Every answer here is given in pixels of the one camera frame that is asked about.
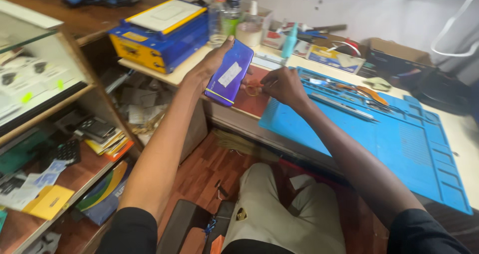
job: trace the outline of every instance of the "blue silicone mat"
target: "blue silicone mat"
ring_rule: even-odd
[[[308,69],[296,69],[299,75],[315,75],[351,85]],[[313,100],[334,123],[389,167],[411,191],[472,214],[439,115],[422,109],[417,99],[406,95],[401,100],[378,93],[389,103],[393,110],[391,114],[368,107],[365,103],[368,98],[362,95],[347,91],[338,92],[321,85],[314,88],[308,85],[308,79],[302,81],[306,93],[320,93],[373,115],[380,121],[364,120],[330,104]],[[309,125],[289,106],[276,99],[271,99],[259,125],[331,156]]]

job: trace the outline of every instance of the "hand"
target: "hand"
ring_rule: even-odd
[[[218,68],[221,66],[226,52],[228,52],[233,47],[234,43],[235,37],[232,35],[228,36],[228,38],[221,45],[221,47],[210,51],[202,61],[200,61],[195,67],[193,67],[193,69],[191,69],[188,74],[186,74],[185,79],[199,78],[199,80],[203,84],[202,89],[205,89],[211,76],[216,73]]]
[[[264,85],[261,88],[262,92],[289,105],[295,111],[309,101],[296,69],[282,67],[271,71],[261,79],[261,84]]]

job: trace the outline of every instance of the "person's left hand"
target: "person's left hand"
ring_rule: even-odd
[[[221,47],[210,51],[202,61],[200,61],[195,67],[193,67],[193,69],[191,69],[191,71],[188,72],[185,78],[196,76],[203,84],[202,87],[206,88],[211,76],[213,76],[213,74],[216,73],[218,68],[221,66],[226,52],[233,47],[234,43],[235,37],[232,35],[228,36]],[[248,68],[246,73],[252,74],[250,68]]]

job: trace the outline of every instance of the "purple smartphone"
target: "purple smartphone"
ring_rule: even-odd
[[[235,40],[218,71],[211,77],[205,95],[220,104],[232,106],[253,55],[253,49]]]

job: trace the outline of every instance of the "white pants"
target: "white pants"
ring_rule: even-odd
[[[223,249],[238,239],[253,239],[281,246],[295,254],[345,254],[343,232],[334,191],[314,184],[291,203],[293,216],[281,205],[271,167],[252,165],[240,179],[239,199],[226,234]],[[237,221],[240,208],[247,217]]]

